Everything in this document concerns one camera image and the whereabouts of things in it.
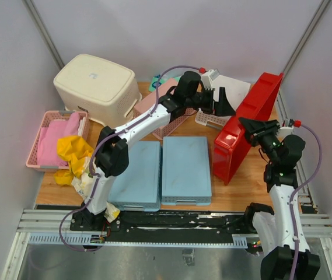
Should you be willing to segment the pink perforated basket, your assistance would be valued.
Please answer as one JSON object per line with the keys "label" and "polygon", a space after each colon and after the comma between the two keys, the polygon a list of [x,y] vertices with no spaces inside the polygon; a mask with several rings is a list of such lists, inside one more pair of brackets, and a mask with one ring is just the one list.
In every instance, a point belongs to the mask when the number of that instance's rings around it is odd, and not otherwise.
{"label": "pink perforated basket", "polygon": [[[165,82],[161,82],[161,85],[159,86],[159,96],[162,97],[166,94],[170,87],[176,86],[177,84],[178,80],[175,78],[171,78]],[[150,110],[151,107],[154,105],[155,100],[155,90],[148,93],[147,95],[143,94],[141,101],[134,106],[134,118],[140,116],[147,110]],[[152,134],[157,137],[157,139],[162,140],[165,136],[169,136],[176,128],[178,128],[183,122],[185,122],[185,120],[188,119],[190,115],[193,115],[195,112],[195,110],[188,108],[184,116],[177,118],[176,120],[172,121],[167,125],[159,127],[158,129],[154,130]]]}

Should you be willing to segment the red plastic tray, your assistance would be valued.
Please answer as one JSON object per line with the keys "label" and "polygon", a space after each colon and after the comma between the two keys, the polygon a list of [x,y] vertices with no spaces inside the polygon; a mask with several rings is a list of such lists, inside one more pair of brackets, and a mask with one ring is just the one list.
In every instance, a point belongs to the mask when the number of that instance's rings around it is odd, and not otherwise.
{"label": "red plastic tray", "polygon": [[284,74],[263,73],[214,140],[213,174],[228,185],[251,145],[238,118],[267,121],[271,115]]}

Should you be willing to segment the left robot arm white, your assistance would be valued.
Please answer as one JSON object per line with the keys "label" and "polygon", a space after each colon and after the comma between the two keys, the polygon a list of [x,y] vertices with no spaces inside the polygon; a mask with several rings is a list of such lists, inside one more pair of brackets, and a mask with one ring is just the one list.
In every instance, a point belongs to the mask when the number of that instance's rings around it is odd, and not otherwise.
{"label": "left robot arm white", "polygon": [[116,128],[104,127],[89,163],[89,173],[95,182],[81,207],[72,212],[71,226],[79,230],[100,230],[106,223],[104,212],[110,190],[129,165],[131,147],[191,108],[217,117],[236,114],[223,86],[216,89],[204,82],[200,74],[187,71],[163,96],[157,94],[155,104],[139,117]]}

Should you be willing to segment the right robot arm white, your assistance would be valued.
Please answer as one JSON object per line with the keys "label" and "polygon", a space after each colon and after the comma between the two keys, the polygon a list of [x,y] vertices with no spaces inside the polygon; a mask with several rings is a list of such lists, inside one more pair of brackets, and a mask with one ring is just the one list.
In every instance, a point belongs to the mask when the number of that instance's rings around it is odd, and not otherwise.
{"label": "right robot arm white", "polygon": [[287,120],[258,121],[240,117],[246,141],[259,146],[268,157],[264,182],[272,205],[250,204],[245,211],[243,226],[257,233],[264,258],[261,279],[315,279],[320,269],[319,256],[311,253],[299,216],[296,165],[306,142],[293,134],[302,123]]}

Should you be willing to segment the large cream laundry basket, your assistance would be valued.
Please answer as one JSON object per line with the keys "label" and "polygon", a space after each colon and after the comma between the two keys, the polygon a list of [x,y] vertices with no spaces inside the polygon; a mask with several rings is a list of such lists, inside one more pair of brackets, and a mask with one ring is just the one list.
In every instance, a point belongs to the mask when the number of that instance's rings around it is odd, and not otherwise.
{"label": "large cream laundry basket", "polygon": [[131,121],[142,99],[134,71],[89,54],[73,58],[53,83],[68,110],[85,111],[112,128]]}

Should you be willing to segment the white perforated basket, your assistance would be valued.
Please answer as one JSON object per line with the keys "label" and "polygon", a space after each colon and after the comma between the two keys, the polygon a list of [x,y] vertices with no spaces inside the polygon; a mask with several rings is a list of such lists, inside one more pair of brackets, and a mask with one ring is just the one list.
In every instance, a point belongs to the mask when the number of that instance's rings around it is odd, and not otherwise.
{"label": "white perforated basket", "polygon": [[[225,87],[226,97],[232,107],[237,110],[241,102],[250,90],[250,84],[241,80],[219,75],[213,81],[214,101],[218,101],[219,88]],[[224,126],[231,117],[217,117],[212,114],[205,114],[200,109],[195,117],[195,122],[207,126],[208,123]]]}

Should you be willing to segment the blue perforated basket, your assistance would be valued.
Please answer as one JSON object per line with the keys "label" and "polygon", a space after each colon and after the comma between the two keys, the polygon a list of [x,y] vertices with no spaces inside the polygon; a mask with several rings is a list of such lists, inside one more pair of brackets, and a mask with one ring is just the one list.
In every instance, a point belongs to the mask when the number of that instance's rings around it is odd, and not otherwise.
{"label": "blue perforated basket", "polygon": [[158,141],[139,141],[129,151],[129,165],[111,188],[108,202],[121,211],[160,210],[162,147]]}
{"label": "blue perforated basket", "polygon": [[162,205],[208,206],[212,181],[205,136],[167,136],[162,147]]}

